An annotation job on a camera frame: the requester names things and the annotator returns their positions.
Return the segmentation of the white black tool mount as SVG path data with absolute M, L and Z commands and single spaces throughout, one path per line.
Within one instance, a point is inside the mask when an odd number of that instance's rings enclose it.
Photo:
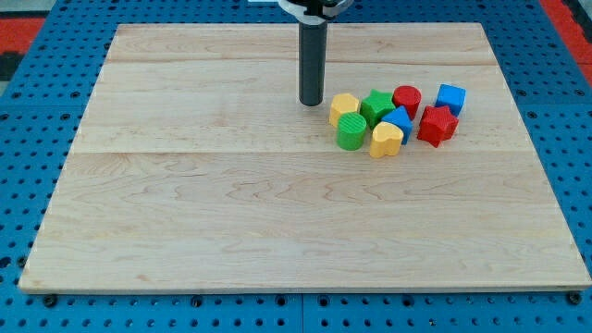
M 346 11 L 353 0 L 278 0 L 279 7 L 306 25 L 319 25 Z

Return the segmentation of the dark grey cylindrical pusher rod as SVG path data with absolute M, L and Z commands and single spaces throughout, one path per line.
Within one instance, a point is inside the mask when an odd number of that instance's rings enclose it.
M 327 23 L 299 24 L 299 99 L 303 105 L 320 105 L 324 98 Z

